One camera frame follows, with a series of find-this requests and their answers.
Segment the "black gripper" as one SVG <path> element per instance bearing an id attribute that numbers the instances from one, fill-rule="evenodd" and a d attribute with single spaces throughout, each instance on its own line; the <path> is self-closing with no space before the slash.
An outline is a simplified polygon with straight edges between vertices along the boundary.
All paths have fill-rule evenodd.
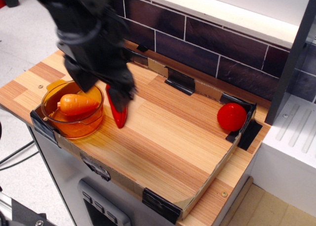
<path id="1" fill-rule="evenodd" d="M 64 64 L 73 81 L 83 92 L 88 92 L 98 80 L 107 83 L 108 100 L 122 113 L 136 94 L 133 75 L 122 56 L 122 34 L 119 31 L 88 34 L 58 31 L 57 34 L 68 48 Z"/>

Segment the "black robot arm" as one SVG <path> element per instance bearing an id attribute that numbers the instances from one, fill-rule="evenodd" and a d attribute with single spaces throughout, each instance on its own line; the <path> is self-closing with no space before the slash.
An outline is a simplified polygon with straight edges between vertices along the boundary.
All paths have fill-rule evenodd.
<path id="1" fill-rule="evenodd" d="M 37 0 L 50 13 L 63 44 L 65 67 L 84 92 L 97 81 L 109 85 L 110 99 L 122 112 L 136 92 L 123 57 L 126 24 L 114 0 Z"/>

